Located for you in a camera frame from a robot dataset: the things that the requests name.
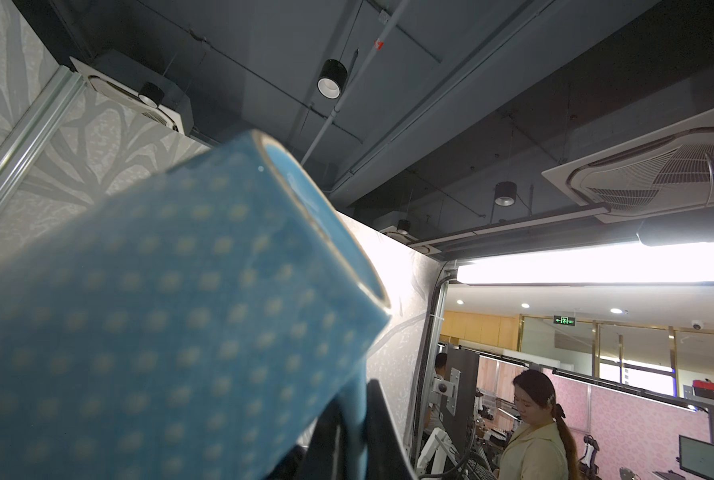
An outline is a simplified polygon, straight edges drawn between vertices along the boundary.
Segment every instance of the light yellow shirt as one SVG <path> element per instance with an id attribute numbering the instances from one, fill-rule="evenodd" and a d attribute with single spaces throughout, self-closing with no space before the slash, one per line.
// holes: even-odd
<path id="1" fill-rule="evenodd" d="M 568 480 L 568 460 L 557 424 L 533 432 L 527 432 L 528 427 L 520 426 L 504 450 L 498 480 Z"/>

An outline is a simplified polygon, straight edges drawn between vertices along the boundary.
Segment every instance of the green exit sign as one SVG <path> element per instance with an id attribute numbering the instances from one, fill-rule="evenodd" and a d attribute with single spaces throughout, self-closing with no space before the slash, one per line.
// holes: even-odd
<path id="1" fill-rule="evenodd" d="M 575 325 L 576 317 L 555 315 L 554 322 L 557 323 L 558 325 Z"/>

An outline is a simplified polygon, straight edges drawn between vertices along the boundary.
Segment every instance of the polka dot pattern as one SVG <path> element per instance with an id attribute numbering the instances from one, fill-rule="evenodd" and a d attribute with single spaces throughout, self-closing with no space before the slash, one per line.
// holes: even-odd
<path id="1" fill-rule="evenodd" d="M 273 140 L 143 180 L 0 268 L 0 478 L 262 478 L 387 303 Z"/>

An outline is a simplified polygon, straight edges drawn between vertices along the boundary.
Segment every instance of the black cylindrical light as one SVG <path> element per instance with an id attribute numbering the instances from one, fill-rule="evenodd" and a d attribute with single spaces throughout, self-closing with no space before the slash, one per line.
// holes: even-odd
<path id="1" fill-rule="evenodd" d="M 323 70 L 319 72 L 317 89 L 326 98 L 338 98 L 344 91 L 348 76 L 349 72 L 343 63 L 333 58 L 325 60 Z"/>
<path id="2" fill-rule="evenodd" d="M 407 235 L 410 232 L 410 220 L 403 218 L 397 222 L 397 233 L 400 235 Z"/>
<path id="3" fill-rule="evenodd" d="M 162 99 L 165 98 L 165 92 L 152 82 L 146 82 L 141 87 L 141 91 L 138 92 L 138 98 L 151 108 L 157 108 L 162 103 Z"/>
<path id="4" fill-rule="evenodd" d="M 517 199 L 517 184 L 515 182 L 498 182 L 493 201 L 498 206 L 509 206 Z"/>

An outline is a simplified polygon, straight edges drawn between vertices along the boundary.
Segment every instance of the woman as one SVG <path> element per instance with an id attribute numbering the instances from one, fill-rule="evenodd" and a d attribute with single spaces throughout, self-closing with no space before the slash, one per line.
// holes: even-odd
<path id="1" fill-rule="evenodd" d="M 538 370 L 525 370 L 512 383 L 524 423 L 501 456 L 498 480 L 578 480 L 576 443 L 552 380 Z"/>

